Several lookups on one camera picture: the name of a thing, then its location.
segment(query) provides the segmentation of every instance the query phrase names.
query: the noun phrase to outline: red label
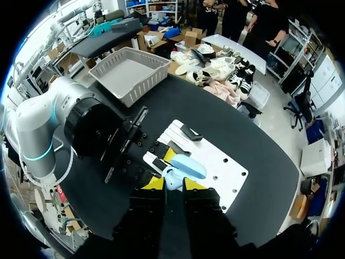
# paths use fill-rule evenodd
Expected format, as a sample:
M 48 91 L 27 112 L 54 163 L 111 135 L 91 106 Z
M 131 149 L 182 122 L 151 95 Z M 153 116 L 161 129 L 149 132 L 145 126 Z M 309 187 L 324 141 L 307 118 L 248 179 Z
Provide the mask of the red label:
M 56 188 L 58 190 L 58 194 L 60 196 L 61 201 L 62 202 L 67 201 L 66 195 L 64 194 L 63 190 L 61 189 L 61 186 L 60 185 L 56 185 Z

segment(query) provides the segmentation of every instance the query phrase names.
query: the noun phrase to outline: white board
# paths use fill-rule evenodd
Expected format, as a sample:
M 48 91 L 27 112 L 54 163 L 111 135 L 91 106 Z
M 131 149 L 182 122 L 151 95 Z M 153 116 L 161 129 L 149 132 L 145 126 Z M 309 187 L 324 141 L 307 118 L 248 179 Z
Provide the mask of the white board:
M 248 170 L 205 138 L 201 141 L 191 141 L 181 131 L 182 126 L 182 122 L 174 120 L 157 141 L 167 145 L 172 140 L 184 151 L 191 152 L 190 157 L 206 168 L 206 179 L 198 179 L 196 182 L 202 186 L 214 188 L 220 196 L 219 205 L 223 212 L 227 212 L 241 190 L 248 176 Z M 149 166 L 162 174 L 162 171 L 152 164 L 155 158 L 156 156 L 150 152 L 143 157 Z

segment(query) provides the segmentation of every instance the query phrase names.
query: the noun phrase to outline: gray plastic basket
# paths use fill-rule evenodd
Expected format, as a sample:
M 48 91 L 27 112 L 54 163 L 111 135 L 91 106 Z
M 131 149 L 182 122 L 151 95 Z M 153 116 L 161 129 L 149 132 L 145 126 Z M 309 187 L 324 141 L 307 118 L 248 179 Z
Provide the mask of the gray plastic basket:
M 124 47 L 107 56 L 89 74 L 127 107 L 168 76 L 170 60 Z

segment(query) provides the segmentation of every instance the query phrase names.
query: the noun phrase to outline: black shirt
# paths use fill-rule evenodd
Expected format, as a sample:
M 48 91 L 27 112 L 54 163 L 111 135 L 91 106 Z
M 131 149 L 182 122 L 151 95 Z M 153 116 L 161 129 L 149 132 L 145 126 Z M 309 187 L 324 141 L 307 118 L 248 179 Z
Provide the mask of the black shirt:
M 252 29 L 255 36 L 264 40 L 273 40 L 281 30 L 289 33 L 287 15 L 280 9 L 265 4 L 258 6 L 254 14 L 258 16 Z
M 203 8 L 204 14 L 206 15 L 207 18 L 212 17 L 212 18 L 218 19 L 218 9 L 204 6 L 203 0 L 199 0 L 199 2 L 200 2 L 201 7 Z M 213 5 L 220 5 L 222 3 L 223 3 L 222 0 L 215 0 L 215 3 Z
M 225 8 L 223 20 L 236 21 L 237 23 L 246 22 L 247 13 L 251 9 L 251 5 L 248 2 L 248 6 L 242 5 L 239 0 L 223 0 L 223 3 L 228 6 Z

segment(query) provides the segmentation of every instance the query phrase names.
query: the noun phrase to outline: black table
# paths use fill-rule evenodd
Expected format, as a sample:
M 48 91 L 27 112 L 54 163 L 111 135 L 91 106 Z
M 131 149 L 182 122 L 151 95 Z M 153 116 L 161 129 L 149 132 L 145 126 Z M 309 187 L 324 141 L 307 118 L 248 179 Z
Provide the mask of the black table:
M 97 37 L 86 38 L 71 49 L 71 52 L 85 58 L 95 58 L 125 40 L 131 39 L 141 29 L 130 32 L 106 31 Z
M 143 105 L 147 106 L 142 130 L 148 134 L 148 141 L 157 139 L 178 119 L 243 165 L 249 175 L 226 213 L 237 228 L 237 241 L 240 245 L 253 242 L 259 246 L 275 237 L 293 201 L 299 173 L 285 152 L 249 118 L 209 92 L 170 75 L 131 108 L 124 107 L 98 82 L 90 89 L 123 116 L 134 116 Z M 62 132 L 60 128 L 57 133 L 61 138 Z M 142 160 L 146 150 L 137 146 L 131 149 Z M 58 152 L 57 161 L 61 163 L 57 163 L 57 174 L 65 171 L 68 156 L 68 149 Z M 133 185 L 119 183 L 114 176 L 108 184 L 104 179 L 105 172 L 92 159 L 75 158 L 61 186 L 84 222 L 96 234 L 111 238 L 113 226 L 128 207 Z M 168 193 L 161 257 L 189 256 L 182 195 L 176 190 Z

